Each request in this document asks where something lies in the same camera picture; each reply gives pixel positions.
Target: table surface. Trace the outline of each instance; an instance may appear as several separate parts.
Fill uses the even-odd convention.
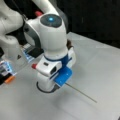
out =
[[[0,120],[119,119],[120,50],[74,33],[69,33],[68,39],[77,56],[69,84],[98,103],[66,85],[53,94],[39,92],[37,73],[28,65],[10,85],[0,87]]]

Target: blue object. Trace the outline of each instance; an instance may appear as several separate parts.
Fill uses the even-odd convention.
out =
[[[55,78],[54,81],[57,85],[62,87],[71,76],[72,70],[66,66],[59,71],[59,75]]]
[[[54,18],[53,18],[53,17],[50,17],[50,18],[48,18],[48,20],[49,20],[50,22],[53,22],[53,21],[54,21]]]

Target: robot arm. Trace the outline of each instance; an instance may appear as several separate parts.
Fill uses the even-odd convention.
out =
[[[36,6],[38,6],[44,14],[56,14],[59,15],[49,0],[32,0]]]
[[[26,21],[25,36],[28,43],[44,50],[40,61],[32,67],[38,71],[38,89],[51,93],[71,77],[75,53],[73,47],[67,48],[64,21],[49,0],[32,1],[44,14]]]
[[[23,26],[22,16],[10,9],[4,0],[0,0],[0,47],[4,51],[5,60],[12,61],[16,69],[21,69],[26,63],[26,58],[21,51],[18,40],[6,35]]]

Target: blue block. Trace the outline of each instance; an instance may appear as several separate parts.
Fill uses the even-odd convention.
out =
[[[72,70],[66,66],[59,71],[59,75],[55,78],[54,81],[57,85],[62,87],[71,76]]]

